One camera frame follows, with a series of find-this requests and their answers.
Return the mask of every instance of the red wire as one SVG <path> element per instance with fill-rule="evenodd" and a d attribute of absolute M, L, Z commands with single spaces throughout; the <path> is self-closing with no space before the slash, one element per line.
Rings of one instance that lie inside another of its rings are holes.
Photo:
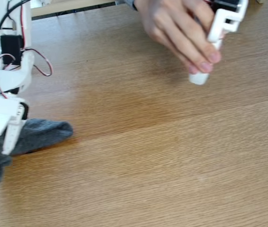
<path fill-rule="evenodd" d="M 43 56 L 39 51 L 37 51 L 37 50 L 35 50 L 35 49 L 32 49 L 32 48 L 25 49 L 25 51 L 34 51 L 34 52 L 38 53 L 38 54 L 39 54 L 39 55 L 40 55 L 40 56 L 47 62 L 48 66 L 49 66 L 49 68 L 50 68 L 50 73 L 49 73 L 49 74 L 43 72 L 43 71 L 42 71 L 41 69 L 39 69 L 36 65 L 34 65 L 34 67 L 35 67 L 41 74 L 43 74 L 43 75 L 46 76 L 46 77 L 49 77 L 49 76 L 51 76 L 51 75 L 53 74 L 53 66 L 52 66 L 52 64 L 51 64 L 50 61 L 49 61 L 45 56 Z"/>
<path fill-rule="evenodd" d="M 22 37 L 24 39 L 24 49 L 26 47 L 26 38 L 25 38 L 25 32 L 24 32 L 24 23 L 23 23 L 23 7 L 21 5 L 20 8 L 20 24 L 21 24 L 21 32 L 22 32 Z"/>

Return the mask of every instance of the gray cloth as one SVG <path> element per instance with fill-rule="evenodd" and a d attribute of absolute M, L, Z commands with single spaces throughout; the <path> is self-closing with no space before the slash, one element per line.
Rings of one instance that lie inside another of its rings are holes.
<path fill-rule="evenodd" d="M 22 128 L 18 142 L 10 154 L 11 156 L 2 154 L 4 135 L 0 136 L 0 182 L 2 181 L 4 168 L 12 162 L 11 156 L 27 154 L 36 149 L 59 143 L 73 135 L 73 128 L 67 122 L 30 119 Z"/>

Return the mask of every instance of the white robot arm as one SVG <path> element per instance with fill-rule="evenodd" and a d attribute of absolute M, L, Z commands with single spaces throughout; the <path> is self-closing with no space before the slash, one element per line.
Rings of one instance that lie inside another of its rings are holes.
<path fill-rule="evenodd" d="M 239 24 L 242 22 L 249 0 L 205 0 L 215 11 L 215 18 L 208 35 L 208 41 L 211 42 L 216 49 L 222 44 L 222 33 L 236 32 Z M 197 85 L 206 83 L 209 74 L 197 73 L 190 74 L 189 81 Z"/>
<path fill-rule="evenodd" d="M 34 66 L 30 0 L 0 0 L 0 44 L 0 135 L 6 131 L 3 154 L 9 155 L 28 113 L 17 95 L 30 85 Z"/>

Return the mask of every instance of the table surface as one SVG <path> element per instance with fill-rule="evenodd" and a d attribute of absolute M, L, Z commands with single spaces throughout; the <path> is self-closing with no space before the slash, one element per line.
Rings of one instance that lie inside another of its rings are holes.
<path fill-rule="evenodd" d="M 41 2 L 31 2 L 32 16 L 57 13 L 71 9 L 79 9 L 114 2 L 114 0 L 52 0 L 51 4 L 41 7 Z"/>
<path fill-rule="evenodd" d="M 33 42 L 55 74 L 34 70 L 30 117 L 75 135 L 14 158 L 0 227 L 268 227 L 268 3 L 201 87 L 123 5 L 34 21 Z"/>

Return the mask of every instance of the white bracket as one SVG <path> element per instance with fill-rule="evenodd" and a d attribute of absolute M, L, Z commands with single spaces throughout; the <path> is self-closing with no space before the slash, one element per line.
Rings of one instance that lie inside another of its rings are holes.
<path fill-rule="evenodd" d="M 211 42 L 216 49 L 219 49 L 222 44 L 220 36 L 223 32 L 236 32 L 239 24 L 242 22 L 247 11 L 249 0 L 241 0 L 238 12 L 232 12 L 225 9 L 218 9 L 208 35 L 208 41 Z M 209 77 L 208 73 L 190 74 L 189 81 L 197 85 L 206 83 Z"/>

